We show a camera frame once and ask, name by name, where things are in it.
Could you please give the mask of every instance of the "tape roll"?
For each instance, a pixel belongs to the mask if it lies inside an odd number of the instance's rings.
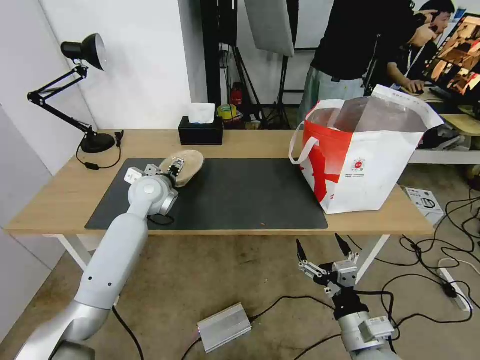
[[[235,105],[221,105],[217,109],[218,116],[223,120],[231,120],[237,116],[237,107]]]

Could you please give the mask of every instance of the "tissue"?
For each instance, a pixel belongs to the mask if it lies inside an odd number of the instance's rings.
[[[215,118],[215,104],[194,102],[188,110],[191,124],[211,124]]]

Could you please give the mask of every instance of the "monitor screen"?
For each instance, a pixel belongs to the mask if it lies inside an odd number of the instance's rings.
[[[480,100],[480,15],[462,17],[424,75],[443,90],[465,99]]]

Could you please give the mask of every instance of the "concrete floor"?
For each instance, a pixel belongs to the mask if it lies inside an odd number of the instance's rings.
[[[410,165],[400,180],[403,186],[432,190],[444,206],[447,201],[465,199],[468,188],[457,169],[442,165]],[[453,216],[467,219],[468,210]],[[471,224],[472,230],[478,224]],[[445,222],[440,239],[466,248],[468,239]],[[311,260],[324,263],[342,258],[333,237],[300,238]],[[367,238],[357,237],[360,244]],[[439,246],[425,256],[436,264],[442,256]],[[392,237],[381,252],[382,259],[412,262],[398,237]],[[470,261],[465,255],[459,259]],[[428,275],[420,266],[396,267],[375,262],[362,280],[361,290],[380,290],[391,278],[408,273]],[[480,276],[462,265],[452,271],[456,279],[468,282],[474,299],[480,300]],[[65,254],[7,338],[0,345],[0,359],[14,359],[23,342],[39,324],[52,318],[74,297],[81,271]],[[435,284],[417,277],[397,280],[388,288],[395,294],[394,317],[402,319],[424,313],[439,320],[462,319],[466,315],[453,305]],[[179,360],[196,336],[196,323],[226,307],[242,302],[255,315],[282,295],[311,295],[328,301],[323,290],[297,270],[295,237],[219,236],[151,238],[128,281],[118,311],[137,335],[146,359]],[[364,296],[374,316],[384,315],[377,296]],[[206,355],[197,344],[188,360],[291,360],[303,349],[339,332],[330,309],[311,300],[283,300],[254,323],[252,331]],[[401,339],[395,343],[405,360],[478,359],[480,318],[468,323],[438,325],[422,318],[405,322]],[[134,343],[110,315],[106,325],[88,345],[96,358],[138,359]],[[322,344],[302,360],[348,360],[339,338]]]

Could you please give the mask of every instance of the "table leg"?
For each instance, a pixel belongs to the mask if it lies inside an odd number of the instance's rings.
[[[85,271],[92,256],[77,235],[48,234],[46,238],[57,238],[80,268]]]
[[[382,235],[380,239],[370,240],[360,252],[356,266],[358,267],[358,273],[356,274],[355,285],[357,285],[360,279],[365,275],[365,272],[369,266],[374,262],[375,258],[379,254],[380,250],[384,247],[385,243],[389,239],[390,235]]]

